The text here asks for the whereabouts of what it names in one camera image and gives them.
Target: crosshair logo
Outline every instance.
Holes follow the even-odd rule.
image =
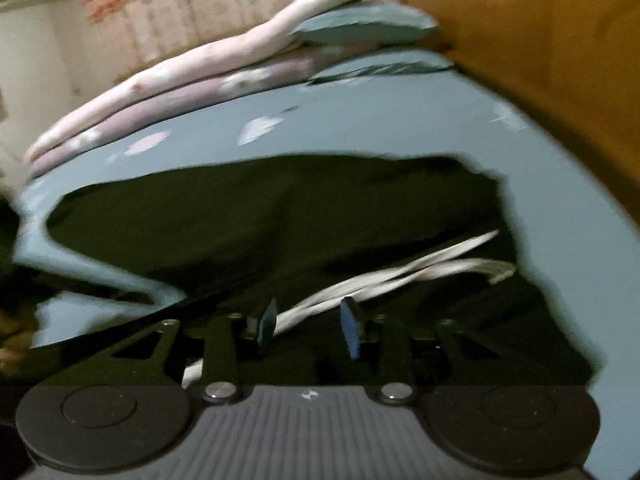
[[[320,394],[315,390],[307,390],[306,392],[302,392],[300,394],[300,397],[305,400],[316,400],[318,397],[320,397]]]

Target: dark fabric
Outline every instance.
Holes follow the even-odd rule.
[[[444,156],[288,155],[150,174],[65,196],[47,227],[75,251],[190,296],[225,293],[220,312],[247,312],[271,298],[283,311],[341,280],[494,229],[497,237],[465,256],[516,262],[498,182]],[[363,308],[395,314],[412,329],[453,317],[563,380],[591,377],[543,295],[521,276],[494,286],[473,275],[417,283]],[[306,355],[342,346],[334,310],[279,336],[271,363],[305,381]],[[260,382],[268,368],[247,373]]]

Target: mattress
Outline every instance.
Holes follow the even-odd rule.
[[[44,219],[65,193],[171,168],[319,152],[452,153],[478,171],[504,176],[521,271],[553,299],[558,323],[574,344],[601,360],[606,356],[607,366],[592,388],[603,411],[602,436],[590,458],[594,473],[610,478],[609,467],[606,475],[598,468],[612,454],[638,455],[640,406],[634,399],[640,398],[640,385],[628,346],[640,323],[638,232],[606,190],[546,132],[455,72],[300,84],[249,95],[155,124],[36,180],[20,199],[28,221],[15,259],[147,292],[155,303],[59,296],[40,309],[44,323],[36,344],[141,316],[182,297],[180,290],[48,239]]]

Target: white cord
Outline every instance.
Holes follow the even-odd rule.
[[[331,310],[340,305],[343,298],[351,296],[356,301],[365,301],[396,290],[411,282],[426,282],[461,272],[486,274],[492,285],[510,277],[516,270],[514,264],[488,258],[466,258],[458,256],[484,244],[495,237],[498,231],[470,238],[451,247],[427,254],[402,267],[376,270],[350,278],[301,301],[293,308],[278,314],[274,335],[282,334],[302,323],[306,318]],[[182,386],[187,388],[202,376],[202,360],[187,367]]]

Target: folded blanket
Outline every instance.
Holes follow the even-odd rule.
[[[28,168],[36,178],[98,146],[145,126],[243,95],[306,81],[328,66],[371,52],[372,44],[303,47],[253,66],[170,90],[116,112],[100,124],[39,156]]]
[[[292,43],[290,33],[300,23],[349,1],[295,0],[268,22],[244,34],[207,43],[143,70],[60,119],[31,145],[24,160],[33,162],[47,150],[134,102],[274,56]]]

